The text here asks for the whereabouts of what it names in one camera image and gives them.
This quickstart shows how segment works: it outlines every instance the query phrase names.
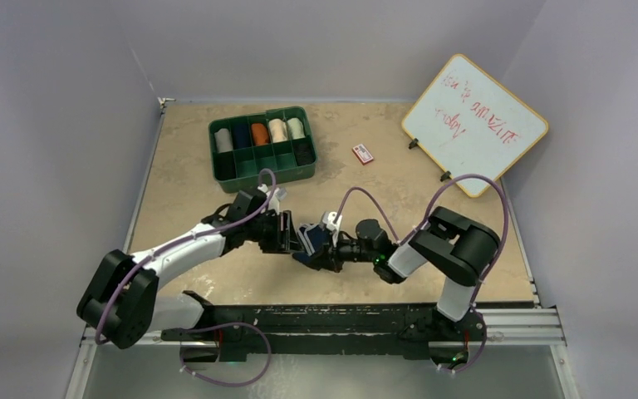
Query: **wall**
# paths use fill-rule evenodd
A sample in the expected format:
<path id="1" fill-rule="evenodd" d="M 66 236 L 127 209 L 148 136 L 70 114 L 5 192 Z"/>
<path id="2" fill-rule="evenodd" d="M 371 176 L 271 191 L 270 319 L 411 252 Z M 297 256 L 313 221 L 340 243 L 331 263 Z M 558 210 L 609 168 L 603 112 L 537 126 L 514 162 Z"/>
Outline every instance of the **wall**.
<path id="1" fill-rule="evenodd" d="M 549 1 L 503 82 L 551 131 L 508 172 L 585 397 L 638 397 L 638 2 Z"/>
<path id="2" fill-rule="evenodd" d="M 452 55 L 504 72 L 545 0 L 114 0 L 158 96 L 412 101 Z"/>
<path id="3" fill-rule="evenodd" d="M 63 397 L 157 101 L 106 0 L 0 0 L 0 397 Z"/>

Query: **table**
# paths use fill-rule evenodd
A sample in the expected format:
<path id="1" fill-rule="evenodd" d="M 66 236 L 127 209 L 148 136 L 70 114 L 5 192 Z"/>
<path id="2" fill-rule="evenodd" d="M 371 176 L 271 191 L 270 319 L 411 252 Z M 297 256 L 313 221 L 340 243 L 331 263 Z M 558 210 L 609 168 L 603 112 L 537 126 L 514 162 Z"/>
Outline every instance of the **table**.
<path id="1" fill-rule="evenodd" d="M 442 171 L 419 148 L 409 150 L 400 122 L 406 103 L 323 104 L 174 104 L 167 107 L 150 176 L 133 231 L 131 251 L 148 249 L 176 237 L 233 201 L 213 179 L 209 154 L 210 121 L 282 106 L 303 106 L 317 147 L 317 172 L 308 180 L 282 185 L 282 209 L 295 225 L 316 223 L 325 210 L 336 210 L 346 190 L 359 185 L 385 209 L 400 237 L 424 216 Z M 351 148 L 363 143 L 375 161 L 362 165 Z M 470 199 L 458 187 L 439 204 L 502 232 L 502 205 L 494 190 Z M 378 219 L 373 204 L 354 192 L 344 209 L 342 229 L 353 235 L 362 219 Z M 217 304 L 398 303 L 438 300 L 444 275 L 425 265 L 399 285 L 384 283 L 371 264 L 344 264 L 341 273 L 315 271 L 286 255 L 261 254 L 245 244 L 220 259 L 202 264 L 161 289 L 177 295 L 191 289 Z M 518 236 L 511 225 L 503 255 L 488 276 L 479 301 L 532 301 L 533 294 Z"/>

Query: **green tray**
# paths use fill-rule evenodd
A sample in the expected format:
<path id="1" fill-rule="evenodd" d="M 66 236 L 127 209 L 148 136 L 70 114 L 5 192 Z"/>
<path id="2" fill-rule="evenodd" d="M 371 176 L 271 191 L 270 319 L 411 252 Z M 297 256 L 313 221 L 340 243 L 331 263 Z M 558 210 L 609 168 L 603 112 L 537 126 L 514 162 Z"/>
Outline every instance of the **green tray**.
<path id="1" fill-rule="evenodd" d="M 305 137 L 277 144 L 254 145 L 229 152 L 217 152 L 216 140 L 213 134 L 219 129 L 226 128 L 232 131 L 233 125 L 245 123 L 248 124 L 248 131 L 250 131 L 251 124 L 263 123 L 267 127 L 267 123 L 276 118 L 285 122 L 292 118 L 299 118 L 304 125 Z M 259 114 L 235 116 L 213 121 L 209 124 L 209 143 L 213 177 L 226 193 L 236 193 L 241 189 L 256 187 L 258 185 L 258 172 L 263 168 L 268 168 L 275 172 L 277 182 L 280 184 L 310 178 L 314 176 L 314 170 L 317 166 L 317 150 L 312 139 L 312 129 L 307 120 L 307 113 L 300 106 L 279 108 Z M 312 150 L 312 163 L 297 166 L 295 148 L 297 145 L 305 143 L 308 143 Z M 269 175 L 263 176 L 263 183 L 271 184 Z"/>

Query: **whiteboard frame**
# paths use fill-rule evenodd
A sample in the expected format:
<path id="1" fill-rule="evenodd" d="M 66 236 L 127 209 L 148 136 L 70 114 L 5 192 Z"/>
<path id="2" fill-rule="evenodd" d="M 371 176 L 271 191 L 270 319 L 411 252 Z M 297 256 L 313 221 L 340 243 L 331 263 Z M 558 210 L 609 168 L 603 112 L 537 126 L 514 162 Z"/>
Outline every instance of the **whiteboard frame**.
<path id="1" fill-rule="evenodd" d="M 475 67 L 477 70 L 479 70 L 481 73 L 483 73 L 488 79 L 490 79 L 490 81 L 492 81 L 493 83 L 495 83 L 496 85 L 498 85 L 501 89 L 503 89 L 505 92 L 507 92 L 513 99 L 515 99 L 517 102 L 519 102 L 523 107 L 525 107 L 528 111 L 532 112 L 533 115 L 535 115 L 540 121 L 542 121 L 544 123 L 544 131 L 542 132 L 541 135 L 539 135 L 539 137 L 537 137 L 537 139 L 535 141 L 532 142 L 531 145 L 529 145 L 529 147 L 527 147 L 524 151 L 522 151 L 522 153 L 520 155 L 518 155 L 517 158 L 515 158 L 515 160 L 513 160 L 510 165 L 508 165 L 507 167 L 505 167 L 505 169 L 500 172 L 500 174 L 498 175 L 498 177 L 496 177 L 493 180 L 499 180 L 504 174 L 505 172 L 507 172 L 514 164 L 515 162 L 517 162 L 520 158 L 522 158 L 523 155 L 527 154 L 527 152 L 532 149 L 532 147 L 534 147 L 535 144 L 537 144 L 542 137 L 544 137 L 548 132 L 549 132 L 549 122 L 547 122 L 546 119 L 544 119 L 541 115 L 539 115 L 535 110 L 532 109 L 531 106 L 528 106 L 527 104 L 524 103 L 524 101 L 520 100 L 519 97 L 515 96 L 510 90 L 508 90 L 507 87 L 503 86 L 502 84 L 500 84 L 499 81 L 496 81 L 495 79 L 493 79 L 492 76 L 490 76 L 486 71 L 484 71 L 480 66 L 476 65 L 473 61 L 470 60 L 470 58 L 466 57 L 464 54 L 461 53 L 457 53 L 454 54 L 447 62 L 446 64 L 444 64 L 444 67 L 441 68 L 441 71 L 439 71 L 438 74 L 436 74 L 436 77 L 434 78 L 433 81 L 431 81 L 431 83 L 429 84 L 429 86 L 427 86 L 426 90 L 422 93 L 422 95 L 420 96 L 419 100 L 417 100 L 414 105 L 410 108 L 410 110 L 407 112 L 407 115 L 405 115 L 404 118 L 402 118 L 402 122 L 400 123 L 402 125 L 402 130 L 405 131 L 405 133 L 412 139 L 415 139 L 415 136 L 410 133 L 410 131 L 408 131 L 405 128 L 405 120 L 410 116 L 410 114 L 412 113 L 412 111 L 417 107 L 417 104 L 420 103 L 420 101 L 422 101 L 422 98 L 424 98 L 424 96 L 426 96 L 426 94 L 429 92 L 429 90 L 431 90 L 431 87 L 439 80 L 439 78 L 441 77 L 441 74 L 444 73 L 444 71 L 446 71 L 446 69 L 449 67 L 449 65 L 451 64 L 451 62 L 456 58 L 456 57 L 461 57 L 463 58 L 467 63 L 471 64 L 473 67 Z M 444 171 L 444 173 L 446 173 L 448 170 L 441 165 L 441 163 L 429 152 L 427 151 L 426 148 L 424 148 L 422 146 L 422 143 L 417 141 L 417 145 L 422 149 L 422 151 L 425 152 L 426 155 L 429 156 L 429 158 L 431 158 L 436 165 L 439 166 L 439 168 L 441 168 L 441 170 Z M 486 185 L 485 188 L 483 188 L 482 190 L 480 190 L 480 192 L 478 193 L 471 193 L 468 190 L 465 189 L 465 187 L 463 185 L 461 185 L 460 181 L 456 182 L 456 185 L 464 192 L 466 193 L 466 195 L 470 198 L 476 198 L 479 197 L 480 195 L 482 195 L 485 190 L 487 190 L 488 188 L 490 188 L 490 185 Z"/>

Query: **rolled sock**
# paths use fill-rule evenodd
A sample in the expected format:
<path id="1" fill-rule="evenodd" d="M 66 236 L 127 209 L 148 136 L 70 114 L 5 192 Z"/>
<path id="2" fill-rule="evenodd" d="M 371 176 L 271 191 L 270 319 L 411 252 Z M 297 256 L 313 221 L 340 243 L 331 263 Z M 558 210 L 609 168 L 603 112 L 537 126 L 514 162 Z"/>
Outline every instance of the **rolled sock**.
<path id="1" fill-rule="evenodd" d="M 253 143 L 255 145 L 270 144 L 270 135 L 267 128 L 262 123 L 253 123 L 251 125 L 251 133 L 253 133 Z"/>
<path id="2" fill-rule="evenodd" d="M 287 141 L 287 126 L 282 119 L 273 119 L 267 125 L 270 126 L 270 136 L 273 143 Z"/>
<path id="3" fill-rule="evenodd" d="M 226 128 L 219 129 L 216 133 L 213 134 L 213 137 L 216 140 L 217 152 L 233 151 L 233 143 L 231 142 L 231 132 L 228 131 L 228 129 Z"/>
<path id="4" fill-rule="evenodd" d="M 251 132 L 248 131 L 248 124 L 237 123 L 233 125 L 233 148 L 248 148 L 251 146 Z"/>
<path id="5" fill-rule="evenodd" d="M 302 121 L 299 118 L 292 118 L 287 121 L 287 128 L 290 130 L 290 137 L 293 140 L 304 137 L 304 126 L 302 126 Z"/>

